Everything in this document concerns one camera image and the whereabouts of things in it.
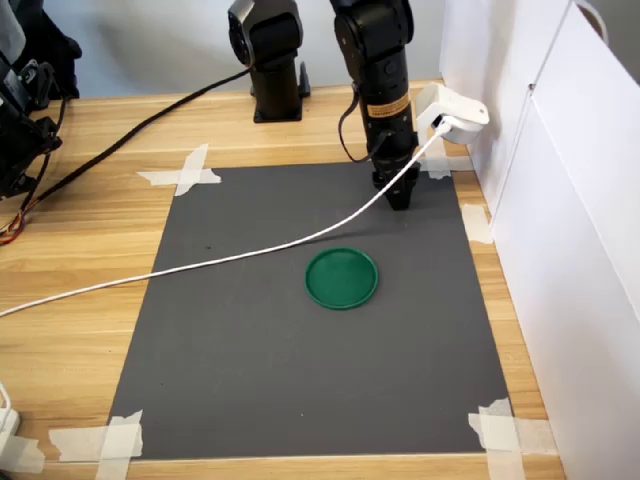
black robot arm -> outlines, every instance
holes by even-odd
[[[360,102],[374,185],[382,188],[418,145],[404,50],[413,38],[411,7],[408,0],[331,0],[331,5],[338,44]],[[419,167],[409,170],[387,192],[394,210],[409,207],[418,174]]]

masking tape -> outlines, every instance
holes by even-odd
[[[42,473],[45,456],[38,449],[38,440],[0,434],[0,470],[13,473]]]
[[[418,141],[420,145],[424,145],[429,140],[426,130],[420,129],[418,133]],[[438,138],[424,152],[419,160],[420,170],[429,172],[429,177],[435,180],[441,180],[444,177],[450,177],[452,171],[473,171],[473,164],[468,156],[448,157],[444,146],[444,140]]]
[[[469,425],[487,451],[491,480],[524,480],[522,455],[558,455],[546,420],[514,418],[508,399],[469,414]]]
[[[464,229],[467,232],[469,241],[485,244],[493,243],[493,235],[491,234],[487,216],[484,213],[484,207],[482,205],[464,204],[461,210]]]
[[[211,169],[203,169],[208,151],[208,144],[200,145],[186,158],[182,170],[138,172],[138,175],[149,180],[154,187],[176,185],[174,194],[176,197],[184,195],[197,183],[220,183],[222,178],[213,173]]]
[[[142,455],[142,410],[113,417],[109,426],[49,431],[60,462],[99,461],[96,480],[124,480],[132,457]]]

electronic wires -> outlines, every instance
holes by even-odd
[[[213,90],[215,88],[221,87],[222,85],[230,83],[230,82],[232,82],[234,80],[237,80],[237,79],[239,79],[241,77],[244,77],[248,73],[249,73],[249,69],[243,70],[242,72],[236,73],[235,75],[231,75],[230,77],[227,77],[227,78],[225,78],[223,80],[220,80],[220,81],[217,81],[215,83],[212,83],[211,85],[207,85],[206,87],[201,88],[200,90],[198,90],[198,91],[196,91],[196,92],[194,92],[194,93],[192,93],[190,95],[187,95],[186,97],[178,100],[177,102],[172,103],[171,105],[169,105],[165,109],[161,110],[160,112],[156,113],[155,115],[152,115],[151,117],[147,118],[146,120],[140,122],[138,125],[133,127],[129,132],[127,132],[122,138],[120,138],[120,140],[118,140],[113,145],[111,145],[109,148],[107,148],[104,152],[98,154],[97,156],[95,156],[91,160],[87,161],[86,163],[84,163],[83,165],[81,165],[80,167],[75,169],[73,172],[71,172],[69,175],[64,177],[62,180],[57,182],[55,185],[53,185],[52,187],[50,187],[47,190],[45,190],[43,193],[38,195],[36,198],[33,198],[33,196],[35,194],[35,191],[36,191],[38,185],[40,184],[40,182],[42,180],[42,177],[44,176],[44,174],[45,174],[45,172],[47,170],[47,167],[49,165],[49,161],[51,159],[51,153],[47,153],[45,155],[44,162],[42,164],[42,168],[40,169],[40,173],[38,174],[38,177],[36,178],[36,181],[34,183],[34,187],[27,194],[27,197],[25,198],[25,200],[22,203],[20,209],[18,210],[18,213],[13,218],[13,220],[11,220],[9,223],[7,223],[6,225],[4,225],[3,227],[0,228],[0,246],[8,245],[8,244],[12,243],[13,241],[15,241],[20,236],[20,234],[24,231],[24,229],[26,227],[27,215],[40,202],[45,200],[47,197],[53,195],[54,193],[56,193],[61,188],[63,188],[65,186],[67,186],[68,184],[70,184],[72,181],[74,181],[80,175],[85,173],[87,170],[95,167],[98,163],[102,162],[105,158],[108,158],[109,156],[111,156],[117,150],[122,148],[122,146],[125,145],[129,140],[131,140],[133,137],[135,137],[138,133],[140,133],[146,127],[151,125],[153,122],[155,122],[156,120],[158,120],[158,119],[164,117],[165,115],[173,112],[174,110],[180,108],[181,106],[191,102],[192,100],[195,100],[196,98],[201,97],[205,93],[207,93],[207,92],[209,92],[209,91],[211,91],[211,90]],[[58,131],[59,131],[61,125],[62,125],[62,121],[64,120],[64,114],[65,114],[68,102],[69,102],[69,98],[68,97],[67,98],[63,97],[62,105],[60,107],[60,117],[58,119],[58,123],[56,124],[56,130],[55,130],[56,134],[58,133]]]
[[[96,290],[102,290],[104,288],[115,287],[115,286],[124,285],[124,284],[127,284],[127,283],[139,282],[139,281],[147,280],[147,279],[150,279],[150,278],[156,278],[156,277],[162,277],[162,276],[165,276],[165,275],[171,275],[173,273],[186,272],[187,270],[194,270],[196,268],[209,267],[209,266],[212,266],[212,265],[219,265],[221,263],[233,262],[234,260],[241,260],[243,258],[255,257],[255,256],[258,256],[258,255],[264,255],[266,253],[277,252],[277,251],[280,251],[280,250],[285,250],[287,248],[296,247],[298,245],[302,245],[303,243],[307,243],[307,242],[310,242],[312,240],[315,240],[318,237],[322,237],[322,236],[326,235],[327,233],[330,233],[330,232],[342,227],[343,225],[346,225],[347,223],[351,222],[353,219],[355,219],[360,214],[362,214],[365,210],[367,210],[371,205],[373,205],[377,200],[379,200],[380,197],[382,197],[385,193],[387,193],[387,191],[391,187],[393,187],[393,185],[395,185],[396,182],[398,180],[400,180],[400,178],[402,178],[402,176],[407,172],[407,170],[409,170],[420,159],[420,157],[424,154],[424,152],[427,151],[427,149],[433,144],[433,142],[437,138],[440,138],[443,135],[446,135],[447,133],[449,133],[451,131],[451,125],[448,122],[448,118],[449,117],[444,117],[443,118],[442,122],[440,123],[440,125],[438,125],[438,127],[435,130],[434,135],[429,139],[429,141],[424,146],[422,146],[420,148],[420,150],[418,150],[415,153],[415,155],[413,155],[411,160],[402,168],[402,170],[400,170],[398,172],[398,174],[395,177],[393,177],[393,179],[391,179],[391,181],[389,183],[387,183],[378,193],[376,193],[373,196],[373,198],[371,198],[371,200],[369,200],[367,203],[365,203],[362,207],[360,207],[354,213],[349,215],[347,218],[345,218],[343,220],[340,220],[338,223],[335,223],[335,224],[331,225],[330,227],[325,228],[324,230],[320,230],[319,232],[312,233],[311,235],[308,235],[306,237],[299,238],[297,240],[293,240],[293,241],[291,241],[289,243],[283,243],[281,245],[276,245],[274,247],[263,248],[262,250],[254,250],[252,252],[246,252],[246,253],[241,253],[241,254],[238,254],[238,255],[232,255],[230,257],[218,258],[218,259],[215,259],[215,260],[208,260],[206,262],[201,262],[201,263],[193,263],[191,265],[184,265],[184,266],[181,266],[181,267],[170,268],[168,270],[162,270],[162,271],[159,271],[159,272],[152,272],[152,273],[148,273],[148,274],[145,274],[145,275],[138,275],[136,277],[123,278],[121,280],[113,280],[113,281],[107,282],[107,283],[99,283],[97,285],[92,285],[90,287],[85,287],[85,288],[81,288],[81,289],[78,289],[78,290],[72,290],[72,291],[67,292],[67,293],[61,293],[59,295],[54,295],[52,297],[43,298],[41,300],[36,300],[36,301],[33,301],[33,302],[25,303],[24,305],[20,305],[18,307],[10,308],[8,310],[5,310],[4,312],[0,312],[0,318],[6,317],[8,315],[11,315],[12,313],[16,313],[16,312],[20,312],[22,310],[26,310],[28,308],[37,307],[38,305],[44,305],[46,303],[55,302],[56,300],[61,300],[63,298],[73,297],[73,296],[81,295],[83,293],[88,293],[88,292],[95,292]]]

green plastic lid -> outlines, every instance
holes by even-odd
[[[318,254],[307,267],[305,284],[311,298],[331,310],[367,303],[378,287],[378,268],[364,252],[333,248]]]

white wall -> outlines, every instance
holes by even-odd
[[[439,77],[445,0],[413,0],[411,79]],[[84,50],[83,97],[189,92],[241,70],[228,39],[232,0],[49,0],[45,9]],[[304,29],[299,59],[312,86],[350,79],[333,32],[329,0],[297,0]],[[244,78],[227,86],[245,90]]]
[[[483,101],[491,123],[469,146],[491,213],[513,158],[522,112],[569,0],[449,0],[441,69],[448,86]]]
[[[500,122],[473,160],[490,173],[494,238],[567,477],[637,480],[640,86],[572,3],[558,15],[551,0],[482,0],[469,19],[460,2],[473,3],[448,2],[444,78]],[[495,4],[515,20],[492,23]],[[470,61],[466,45],[505,60]]]

